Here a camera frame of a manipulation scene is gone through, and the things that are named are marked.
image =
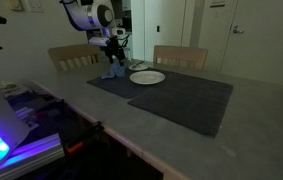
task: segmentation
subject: gray table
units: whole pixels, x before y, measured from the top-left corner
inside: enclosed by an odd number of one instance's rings
[[[88,120],[102,121],[109,135],[163,172],[164,179],[283,179],[283,86],[155,67],[234,86],[216,138],[86,83],[106,72],[108,63],[43,75],[34,82]]]

